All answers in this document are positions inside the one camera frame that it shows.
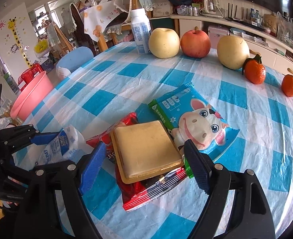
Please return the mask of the white magic day pouch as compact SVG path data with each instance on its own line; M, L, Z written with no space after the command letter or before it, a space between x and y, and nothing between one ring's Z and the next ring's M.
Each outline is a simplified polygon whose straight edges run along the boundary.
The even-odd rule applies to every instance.
M66 160L78 163L82 156L90 154L93 148L88 145L82 134L72 125L64 128L48 143L34 166L54 164Z

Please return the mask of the tan square box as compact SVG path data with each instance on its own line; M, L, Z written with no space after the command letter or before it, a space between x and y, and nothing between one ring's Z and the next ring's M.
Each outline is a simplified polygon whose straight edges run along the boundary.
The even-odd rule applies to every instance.
M111 132L122 181L131 184L184 165L164 125L159 121L118 126Z

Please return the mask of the cow cartoon wipes pack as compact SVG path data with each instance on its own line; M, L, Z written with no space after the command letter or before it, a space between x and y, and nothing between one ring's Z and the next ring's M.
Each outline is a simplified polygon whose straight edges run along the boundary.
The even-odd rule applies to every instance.
M187 140L216 161L234 142L239 129L231 127L189 82L152 100L148 107L167 128L181 154Z

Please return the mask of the pink plastic bucket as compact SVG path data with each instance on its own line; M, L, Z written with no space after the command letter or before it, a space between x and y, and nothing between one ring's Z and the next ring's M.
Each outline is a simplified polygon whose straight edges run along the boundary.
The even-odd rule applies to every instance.
M11 118L25 121L53 88L46 71L39 73L17 97L11 109Z

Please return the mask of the red gift boxes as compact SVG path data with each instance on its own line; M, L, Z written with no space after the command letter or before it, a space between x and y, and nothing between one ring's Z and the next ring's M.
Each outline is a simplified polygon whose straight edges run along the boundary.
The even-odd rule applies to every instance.
M18 78L18 88L22 92L27 85L41 72L43 68L38 62L35 62L31 68L24 71Z

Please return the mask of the checkered blue tablecloth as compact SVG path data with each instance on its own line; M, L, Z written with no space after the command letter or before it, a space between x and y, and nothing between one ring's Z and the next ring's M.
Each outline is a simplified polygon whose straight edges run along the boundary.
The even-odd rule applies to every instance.
M279 238L293 221L293 97L282 92L282 79L283 74L266 67L265 81L252 84L240 70L222 66L214 49L203 59L182 53L159 59L139 55L136 44L126 42L66 77L24 123L40 132L72 125L87 140L131 112L139 123L161 120L178 128L190 118L181 118L184 113L210 105L226 128L221 132L213 124L218 137L203 152L228 170L254 171ZM114 158L106 157L93 188L83 196L102 237L187 238L208 196L195 178L126 212Z

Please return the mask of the white cushioned seat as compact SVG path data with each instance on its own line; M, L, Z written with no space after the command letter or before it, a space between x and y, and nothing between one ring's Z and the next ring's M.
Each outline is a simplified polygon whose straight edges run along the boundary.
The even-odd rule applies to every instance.
M56 67L56 75L59 80L63 80L69 75L71 75L71 71L67 68L62 68L62 67Z

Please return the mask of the light wooden chair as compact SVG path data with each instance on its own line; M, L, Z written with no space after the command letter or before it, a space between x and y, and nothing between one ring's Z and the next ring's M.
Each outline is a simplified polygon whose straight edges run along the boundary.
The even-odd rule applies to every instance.
M66 38L64 33L60 30L60 28L55 23L53 23L53 27L58 36L58 40L59 40L58 46L61 49L62 54L65 56L66 54L71 52L74 48L72 44L69 42L69 40Z

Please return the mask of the dark wooden chair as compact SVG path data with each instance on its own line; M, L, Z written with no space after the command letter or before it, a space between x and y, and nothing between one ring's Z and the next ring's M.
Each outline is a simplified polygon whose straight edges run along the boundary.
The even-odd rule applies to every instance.
M94 42L90 38L90 36L84 32L84 24L78 12L78 9L75 7L73 3L71 3L69 7L71 10L72 18L76 24L76 30L74 31L74 36L77 39L79 46L85 46L89 48L93 52L93 55L96 56L97 53L96 53Z

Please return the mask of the tangerine with leaf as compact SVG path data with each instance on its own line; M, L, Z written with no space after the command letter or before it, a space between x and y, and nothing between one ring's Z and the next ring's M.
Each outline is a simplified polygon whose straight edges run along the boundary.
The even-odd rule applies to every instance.
M242 66L242 75L251 83L262 84L266 78L266 68L262 64L261 56L257 53L253 58L247 58Z

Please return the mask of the white tv cabinet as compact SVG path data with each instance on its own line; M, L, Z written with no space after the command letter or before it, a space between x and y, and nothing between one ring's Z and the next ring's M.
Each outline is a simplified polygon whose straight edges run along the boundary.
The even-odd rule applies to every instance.
M293 59L288 57L288 52L293 54L293 49L265 32L220 18L176 14L172 14L170 18L174 20L175 30L180 36L192 29L208 33L209 25L226 27L229 35L242 37L247 42L251 54L259 53L263 64L281 74L293 75Z

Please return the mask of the yellow pear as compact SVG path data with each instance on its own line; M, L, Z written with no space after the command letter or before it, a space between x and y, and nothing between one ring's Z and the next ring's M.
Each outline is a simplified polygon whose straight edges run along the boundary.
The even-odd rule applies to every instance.
M217 44L217 55L221 64L231 70L242 68L250 56L247 42L239 36L223 36Z
M173 29L158 27L150 35L149 49L161 59L174 57L180 50L180 38Z

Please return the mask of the white plastic bottle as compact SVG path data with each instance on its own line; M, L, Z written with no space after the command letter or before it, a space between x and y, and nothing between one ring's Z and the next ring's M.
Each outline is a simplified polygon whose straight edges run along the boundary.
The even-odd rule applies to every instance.
M146 15L145 9L134 9L130 12L131 30L133 32L134 41L138 50L138 54L149 54L149 38L151 35L150 21Z

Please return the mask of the yellow pear left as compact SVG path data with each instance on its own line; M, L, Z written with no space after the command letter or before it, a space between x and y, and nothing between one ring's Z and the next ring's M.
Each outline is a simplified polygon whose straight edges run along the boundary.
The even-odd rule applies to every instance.
M158 27L150 35L149 49L161 59L174 57L180 50L180 38L173 29Z

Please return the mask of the pink storage box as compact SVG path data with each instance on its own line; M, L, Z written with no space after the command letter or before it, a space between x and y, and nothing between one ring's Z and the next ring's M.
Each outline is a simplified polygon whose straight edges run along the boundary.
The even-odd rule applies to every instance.
M229 35L229 29L222 26L209 25L207 31L213 49L217 48L218 42L223 36Z

